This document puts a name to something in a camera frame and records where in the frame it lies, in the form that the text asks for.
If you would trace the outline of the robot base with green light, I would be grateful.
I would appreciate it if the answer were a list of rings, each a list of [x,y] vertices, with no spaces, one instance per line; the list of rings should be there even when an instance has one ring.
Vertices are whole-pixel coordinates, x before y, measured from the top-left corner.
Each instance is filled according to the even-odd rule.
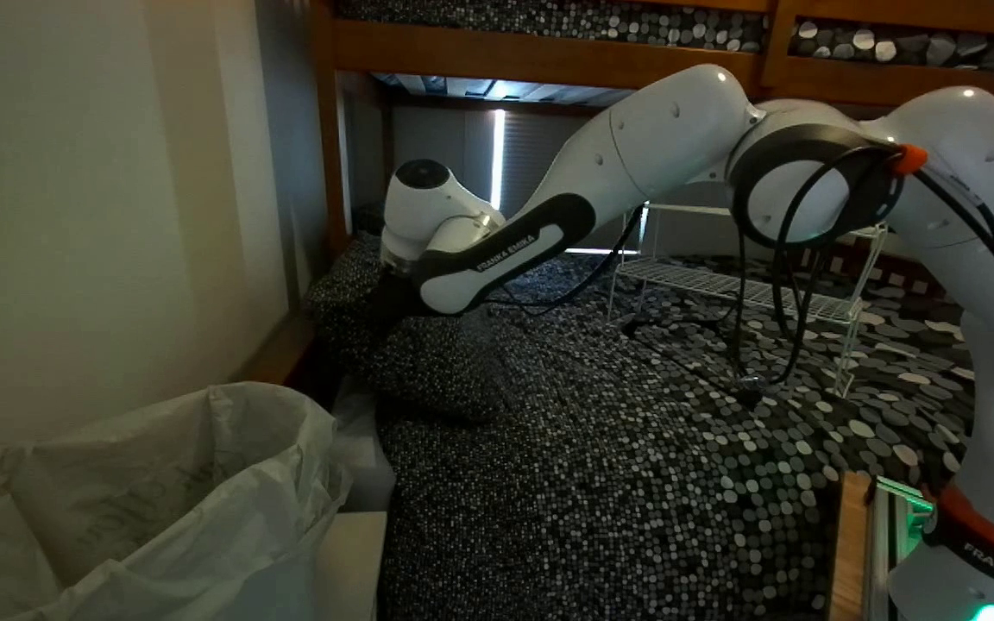
[[[935,495],[881,481],[881,498],[884,595],[896,621],[994,621],[994,481]]]

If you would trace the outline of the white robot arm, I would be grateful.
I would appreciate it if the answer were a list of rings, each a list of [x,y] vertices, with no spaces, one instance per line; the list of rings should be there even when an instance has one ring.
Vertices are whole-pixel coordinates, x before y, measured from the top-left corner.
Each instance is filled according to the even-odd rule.
[[[718,168],[746,239],[816,246],[878,222],[961,305],[977,409],[956,499],[994,526],[994,93],[941,85],[873,120],[746,98],[720,64],[655,79],[567,137],[519,209],[418,160],[388,187],[379,259],[404,292],[460,314],[624,209]]]

